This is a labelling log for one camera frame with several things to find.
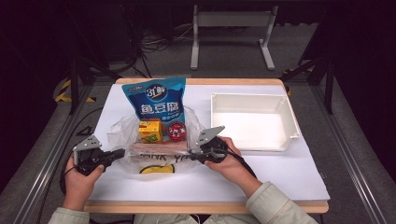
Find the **grey sleeve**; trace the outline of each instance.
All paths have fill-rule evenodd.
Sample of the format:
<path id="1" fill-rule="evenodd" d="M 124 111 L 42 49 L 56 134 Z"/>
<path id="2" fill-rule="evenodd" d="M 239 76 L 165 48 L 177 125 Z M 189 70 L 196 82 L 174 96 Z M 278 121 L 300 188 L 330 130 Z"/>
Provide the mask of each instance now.
<path id="1" fill-rule="evenodd" d="M 317 223 L 271 182 L 262 184 L 247 200 L 247 209 L 260 223 Z"/>
<path id="2" fill-rule="evenodd" d="M 59 207 L 52 214 L 49 224 L 63 224 L 63 223 L 74 223 L 74 224 L 89 224 L 90 214 L 87 212 L 73 211 L 70 209 Z"/>

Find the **yellow object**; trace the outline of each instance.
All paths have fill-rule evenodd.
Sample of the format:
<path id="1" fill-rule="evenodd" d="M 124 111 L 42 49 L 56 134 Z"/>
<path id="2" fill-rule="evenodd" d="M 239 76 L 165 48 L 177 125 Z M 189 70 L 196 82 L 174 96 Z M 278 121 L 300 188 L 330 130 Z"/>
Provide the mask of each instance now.
<path id="1" fill-rule="evenodd" d="M 139 134 L 143 143 L 159 143 L 163 140 L 160 121 L 140 121 Z"/>
<path id="2" fill-rule="evenodd" d="M 143 168 L 140 171 L 140 174 L 149 174 L 149 173 L 174 173 L 175 172 L 175 166 L 172 165 L 167 165 L 167 166 L 159 166 L 159 165 L 152 165 L 152 166 L 147 166 Z"/>

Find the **hand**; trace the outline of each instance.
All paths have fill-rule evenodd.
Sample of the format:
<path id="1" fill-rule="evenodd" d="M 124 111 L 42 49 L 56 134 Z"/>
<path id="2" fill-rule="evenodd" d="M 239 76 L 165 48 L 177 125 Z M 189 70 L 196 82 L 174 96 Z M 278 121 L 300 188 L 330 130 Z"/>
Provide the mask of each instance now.
<path id="1" fill-rule="evenodd" d="M 221 137 L 229 150 L 233 151 L 238 156 L 241 156 L 239 149 L 233 144 L 233 140 L 229 137 Z M 206 161 L 205 165 L 209 169 L 221 173 L 224 178 L 228 181 L 235 183 L 245 192 L 247 197 L 250 197 L 256 189 L 258 189 L 262 182 L 256 179 L 236 158 L 231 155 L 227 157 L 221 163 L 215 163 L 213 161 Z"/>
<path id="2" fill-rule="evenodd" d="M 74 164 L 73 154 L 66 164 L 65 182 L 66 182 L 66 195 L 64 197 L 63 208 L 83 211 L 85 202 L 93 192 L 93 186 L 96 180 L 101 176 L 105 167 L 99 165 L 89 175 L 83 175 L 77 171 Z"/>

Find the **tabletop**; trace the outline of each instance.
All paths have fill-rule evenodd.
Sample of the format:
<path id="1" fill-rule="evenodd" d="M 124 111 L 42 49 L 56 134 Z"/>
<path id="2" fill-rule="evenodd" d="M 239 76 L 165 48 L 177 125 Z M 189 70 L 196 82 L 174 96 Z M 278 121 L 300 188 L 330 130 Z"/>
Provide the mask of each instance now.
<path id="1" fill-rule="evenodd" d="M 147 79 L 123 78 L 112 87 L 95 131 L 95 135 L 103 143 L 104 150 L 108 149 L 106 130 L 122 116 L 134 113 L 125 96 L 123 99 L 120 86 L 141 81 Z M 207 101 L 203 102 L 205 96 L 196 97 L 197 91 L 206 95 L 213 91 L 213 88 L 217 91 L 229 91 L 232 88 L 233 91 L 273 91 L 286 94 L 283 87 L 279 79 L 187 78 L 183 100 L 190 103 L 193 98 L 195 102 L 191 102 L 190 106 L 199 110 L 199 107 L 206 107 Z M 207 110 L 198 111 L 197 117 L 202 119 L 205 126 L 210 125 Z M 328 211 L 327 201 L 330 197 L 303 136 L 296 143 L 291 144 L 283 155 L 262 157 L 244 155 L 244 157 L 261 181 L 271 180 L 305 212 Z M 294 173 L 298 170 L 304 175 Z M 216 183 L 218 187 L 220 186 L 219 189 L 226 190 L 214 188 L 210 183 Z M 119 187 L 117 190 L 112 187 L 116 185 Z M 92 197 L 86 203 L 85 210 L 92 213 L 128 214 L 158 213 L 158 211 L 174 214 L 246 214 L 248 210 L 245 202 L 246 197 L 240 189 L 231 186 L 220 175 L 210 172 L 203 165 L 189 174 L 128 175 L 122 171 L 119 164 L 113 162 L 103 178 L 99 179 Z"/>

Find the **wire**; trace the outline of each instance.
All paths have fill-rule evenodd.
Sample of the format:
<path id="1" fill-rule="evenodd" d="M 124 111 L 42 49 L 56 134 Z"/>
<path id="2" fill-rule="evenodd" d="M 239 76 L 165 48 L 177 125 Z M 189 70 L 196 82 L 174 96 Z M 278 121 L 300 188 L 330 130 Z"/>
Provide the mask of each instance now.
<path id="1" fill-rule="evenodd" d="M 70 171 L 72 171 L 73 169 L 76 169 L 76 166 L 73 166 L 72 168 L 68 169 L 66 172 L 64 172 L 64 176 L 67 175 L 67 173 L 69 173 Z"/>
<path id="2" fill-rule="evenodd" d="M 134 61 L 131 61 L 131 62 L 127 63 L 126 65 L 124 65 L 123 67 L 116 68 L 116 69 L 110 69 L 110 71 L 113 73 L 119 74 L 119 73 L 125 72 L 126 70 L 131 68 L 133 65 L 134 65 Z M 98 77 L 106 76 L 106 74 L 103 72 L 96 72 L 96 71 L 92 71 L 92 72 L 95 76 L 98 76 Z"/>
<path id="3" fill-rule="evenodd" d="M 148 77 L 152 77 L 151 73 L 149 71 L 149 68 L 148 68 L 148 66 L 146 64 L 146 60 L 145 60 L 146 59 L 146 55 L 142 54 L 141 59 L 142 59 L 143 65 L 145 65 L 146 71 L 148 72 Z"/>
<path id="4" fill-rule="evenodd" d="M 253 175 L 255 178 L 257 178 L 256 174 L 254 174 L 254 171 L 251 169 L 251 167 L 248 165 L 248 163 L 245 162 L 245 159 L 242 156 L 239 156 L 238 154 L 236 154 L 230 147 L 228 147 L 228 149 L 231 150 L 231 152 L 229 151 L 228 154 L 232 155 L 239 162 L 241 162 L 241 164 L 245 167 L 245 169 L 247 169 L 251 175 Z"/>
<path id="5" fill-rule="evenodd" d="M 81 124 L 81 122 L 82 122 L 85 118 L 87 118 L 89 115 L 93 114 L 93 113 L 96 112 L 96 111 L 102 110 L 102 109 L 103 109 L 102 107 L 99 107 L 99 108 L 94 109 L 94 110 L 91 111 L 90 113 L 86 114 L 86 115 L 84 116 L 84 118 L 82 118 L 82 119 L 78 122 L 78 124 L 74 127 L 73 131 L 70 133 L 69 137 L 67 138 L 66 144 L 64 145 L 64 148 L 62 149 L 61 156 L 60 156 L 60 157 L 58 158 L 58 160 L 56 161 L 55 167 L 58 167 L 58 166 L 59 166 L 59 163 L 61 162 L 61 159 L 62 159 L 62 157 L 63 157 L 63 154 L 64 154 L 64 152 L 66 151 L 67 145 L 68 145 L 68 143 L 70 142 L 70 139 L 72 138 L 73 133 L 76 131 L 76 129 L 77 129 L 77 127 L 79 126 L 79 124 Z M 43 214 L 44 205 L 45 205 L 45 202 L 46 202 L 46 200 L 47 200 L 47 196 L 48 196 L 48 194 L 49 194 L 50 186 L 51 186 L 51 183 L 52 183 L 52 180 L 53 180 L 53 177 L 54 177 L 54 176 L 55 176 L 55 171 L 52 171 L 52 173 L 51 173 L 50 176 L 49 176 L 48 185 L 46 186 L 46 188 L 45 188 L 45 190 L 44 190 L 43 201 L 41 202 L 40 210 L 39 210 L 39 212 L 38 212 L 38 217 L 37 217 L 37 222 L 36 222 L 37 224 L 39 224 L 40 221 L 41 221 L 41 216 L 42 216 L 42 214 Z"/>
<path id="6" fill-rule="evenodd" d="M 84 42 L 85 42 L 85 44 L 86 44 L 86 47 L 87 47 L 88 50 L 90 51 L 91 56 L 92 56 L 97 62 L 100 62 L 100 61 L 98 60 L 98 58 L 96 57 L 95 53 L 93 52 L 93 49 L 92 49 L 92 47 L 91 47 L 91 45 L 90 45 L 90 41 L 88 41 L 88 39 L 86 38 L 86 36 L 85 36 L 85 35 L 82 33 L 82 31 L 80 30 L 80 27 L 78 26 L 78 23 L 77 23 L 76 19 L 73 17 L 73 14 L 70 12 L 69 7 L 66 6 L 66 10 L 67 10 L 67 14 L 69 15 L 69 17 L 70 17 L 71 20 L 73 21 L 73 23 L 74 23 L 76 29 L 78 30 L 78 33 L 79 33 L 80 37 L 84 40 Z"/>
<path id="7" fill-rule="evenodd" d="M 141 76 L 141 77 L 146 77 L 146 75 L 140 71 L 139 69 L 136 68 L 136 66 L 132 66 L 132 68 L 136 71 L 136 73 Z"/>
<path id="8" fill-rule="evenodd" d="M 132 217 L 132 220 L 117 220 L 117 221 L 112 221 L 112 222 L 107 222 L 107 223 L 101 223 L 101 222 L 97 222 L 93 219 L 90 218 L 90 223 L 91 224 L 120 224 L 120 223 L 134 223 L 134 216 Z"/>
<path id="9" fill-rule="evenodd" d="M 160 218 L 163 214 L 160 214 L 160 216 L 158 217 L 157 221 L 155 222 L 155 224 L 158 224 L 158 222 L 160 221 Z"/>
<path id="10" fill-rule="evenodd" d="M 323 214 L 320 214 L 320 224 L 324 224 Z"/>
<path id="11" fill-rule="evenodd" d="M 199 218 L 199 216 L 198 216 L 198 215 L 196 215 L 196 214 L 191 214 L 190 216 L 196 216 L 196 217 L 197 217 L 197 219 L 198 219 L 198 224 L 201 224 L 201 219 Z"/>
<path id="12" fill-rule="evenodd" d="M 146 35 L 145 38 L 148 37 L 148 40 L 146 40 L 145 42 L 142 42 L 141 47 L 142 47 L 142 49 L 149 50 L 149 51 L 144 51 L 144 52 L 146 52 L 146 53 L 152 53 L 152 52 L 154 52 L 154 51 L 163 51 L 163 50 L 166 50 L 166 49 L 168 49 L 169 47 L 171 47 L 172 45 L 175 45 L 175 44 L 177 44 L 177 43 L 180 43 L 180 42 L 183 41 L 183 40 L 191 40 L 191 41 L 192 41 L 192 38 L 185 37 L 185 35 L 186 35 L 191 29 L 192 29 L 192 26 L 189 27 L 186 31 L 184 31 L 181 35 L 174 37 L 172 43 L 169 43 L 166 39 L 163 39 L 163 38 L 162 38 L 162 39 L 153 39 L 153 40 L 152 40 L 152 39 L 150 38 L 152 35 Z M 149 45 L 156 45 L 156 47 L 155 47 L 155 48 L 148 48 L 147 46 L 149 46 Z"/>

